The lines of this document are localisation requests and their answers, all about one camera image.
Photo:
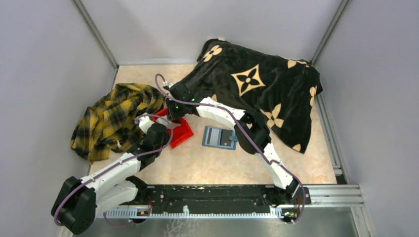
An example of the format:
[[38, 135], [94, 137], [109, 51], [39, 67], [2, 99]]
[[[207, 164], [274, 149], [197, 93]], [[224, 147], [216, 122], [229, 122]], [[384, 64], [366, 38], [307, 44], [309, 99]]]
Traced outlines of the red plastic bin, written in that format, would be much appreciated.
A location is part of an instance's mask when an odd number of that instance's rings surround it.
[[194, 133], [190, 128], [189, 123], [185, 118], [179, 118], [174, 121], [166, 122], [161, 118], [152, 117], [154, 122], [161, 123], [166, 126], [168, 135], [171, 136], [173, 133], [173, 138], [170, 142], [170, 147], [172, 149], [178, 147], [181, 143], [185, 142], [187, 139], [191, 138]]

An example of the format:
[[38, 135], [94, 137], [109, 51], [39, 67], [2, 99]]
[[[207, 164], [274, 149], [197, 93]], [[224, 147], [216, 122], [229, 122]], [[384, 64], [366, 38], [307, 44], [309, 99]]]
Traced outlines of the silver magnetic stripe card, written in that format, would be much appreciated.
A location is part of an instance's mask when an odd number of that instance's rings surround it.
[[216, 127], [205, 127], [203, 146], [218, 147], [221, 129]]

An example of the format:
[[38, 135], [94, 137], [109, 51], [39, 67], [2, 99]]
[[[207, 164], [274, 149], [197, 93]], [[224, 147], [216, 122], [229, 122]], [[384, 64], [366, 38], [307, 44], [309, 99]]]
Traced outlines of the blue card holder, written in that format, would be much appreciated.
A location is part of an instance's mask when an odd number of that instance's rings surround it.
[[204, 130], [202, 146], [235, 150], [238, 142], [234, 130], [206, 126]]

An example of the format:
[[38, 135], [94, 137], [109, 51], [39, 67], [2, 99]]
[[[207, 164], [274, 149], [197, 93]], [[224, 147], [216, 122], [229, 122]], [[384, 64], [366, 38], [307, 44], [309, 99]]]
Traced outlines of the black VIP card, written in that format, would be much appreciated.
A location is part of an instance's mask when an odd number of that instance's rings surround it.
[[226, 148], [233, 147], [233, 130], [222, 129], [221, 130], [221, 137], [220, 137], [220, 146]]

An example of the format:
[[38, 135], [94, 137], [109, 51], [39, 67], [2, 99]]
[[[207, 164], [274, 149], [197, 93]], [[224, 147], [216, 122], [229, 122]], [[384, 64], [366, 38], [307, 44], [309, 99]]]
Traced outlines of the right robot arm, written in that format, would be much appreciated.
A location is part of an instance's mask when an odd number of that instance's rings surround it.
[[235, 130], [240, 147], [248, 154], [260, 157], [271, 174], [275, 192], [270, 195], [271, 204], [279, 205], [278, 197], [283, 203], [297, 199], [302, 206], [306, 204], [307, 193], [301, 181], [285, 168], [275, 151], [270, 130], [258, 112], [234, 109], [211, 97], [193, 94], [182, 82], [165, 82], [164, 89], [171, 102], [168, 107], [171, 116], [197, 115]]

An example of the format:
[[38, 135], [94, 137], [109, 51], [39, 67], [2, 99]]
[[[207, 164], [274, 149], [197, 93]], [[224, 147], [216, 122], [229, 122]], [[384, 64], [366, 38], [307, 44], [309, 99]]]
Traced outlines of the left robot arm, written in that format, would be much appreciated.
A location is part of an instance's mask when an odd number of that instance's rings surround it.
[[134, 175], [153, 163], [169, 142], [167, 128], [154, 123], [140, 147], [132, 148], [92, 175], [66, 179], [51, 209], [55, 224], [79, 235], [99, 214], [119, 204], [130, 201], [143, 204], [148, 198], [146, 184]]

